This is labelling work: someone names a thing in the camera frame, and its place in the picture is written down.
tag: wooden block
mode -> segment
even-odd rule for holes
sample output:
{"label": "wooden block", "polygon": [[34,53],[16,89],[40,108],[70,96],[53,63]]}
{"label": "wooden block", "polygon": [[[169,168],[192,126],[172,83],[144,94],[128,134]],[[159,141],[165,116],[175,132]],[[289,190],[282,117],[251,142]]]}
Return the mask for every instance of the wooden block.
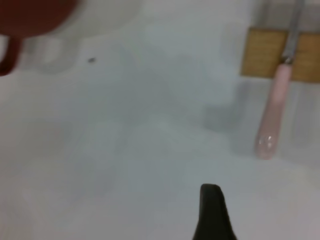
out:
{"label": "wooden block", "polygon": [[[273,78],[281,61],[287,36],[287,31],[249,29],[241,74]],[[320,83],[320,33],[300,34],[292,80]]]}

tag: white countertop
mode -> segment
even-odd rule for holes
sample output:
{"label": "white countertop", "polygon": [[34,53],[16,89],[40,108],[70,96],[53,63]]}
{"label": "white countertop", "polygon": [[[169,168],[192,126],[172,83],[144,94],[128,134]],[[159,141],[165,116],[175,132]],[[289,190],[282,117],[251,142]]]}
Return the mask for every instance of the white countertop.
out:
{"label": "white countertop", "polygon": [[203,183],[239,240],[319,238],[320,86],[291,84],[276,157],[253,154],[270,81],[239,71],[262,5],[91,0],[29,40],[0,80],[2,239],[192,239]]}

